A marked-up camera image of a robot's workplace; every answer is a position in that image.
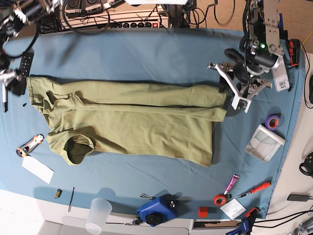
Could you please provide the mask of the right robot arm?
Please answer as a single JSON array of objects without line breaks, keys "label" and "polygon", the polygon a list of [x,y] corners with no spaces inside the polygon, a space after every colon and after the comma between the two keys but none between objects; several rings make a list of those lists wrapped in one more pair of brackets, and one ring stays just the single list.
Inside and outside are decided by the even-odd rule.
[{"label": "right robot arm", "polygon": [[[40,33],[39,20],[54,12],[63,3],[63,0],[29,0],[12,6],[0,14],[0,82],[6,91],[11,91],[15,95],[25,94],[26,78],[28,77],[26,73],[30,69],[12,70],[10,63],[14,59],[23,57],[32,49]],[[26,50],[19,55],[9,55],[5,52],[4,43],[17,37],[25,26],[31,24],[36,25],[36,33]]]}]

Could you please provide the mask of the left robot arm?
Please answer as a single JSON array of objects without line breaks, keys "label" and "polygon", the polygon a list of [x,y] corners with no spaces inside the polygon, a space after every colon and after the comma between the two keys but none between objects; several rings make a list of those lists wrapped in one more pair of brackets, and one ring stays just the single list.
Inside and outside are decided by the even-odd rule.
[{"label": "left robot arm", "polygon": [[272,73],[277,92],[290,88],[280,44],[279,15],[276,0],[248,0],[243,13],[244,36],[239,50],[226,49],[224,54],[235,63],[208,64],[225,79],[238,101],[249,101],[269,85],[257,79]]}]

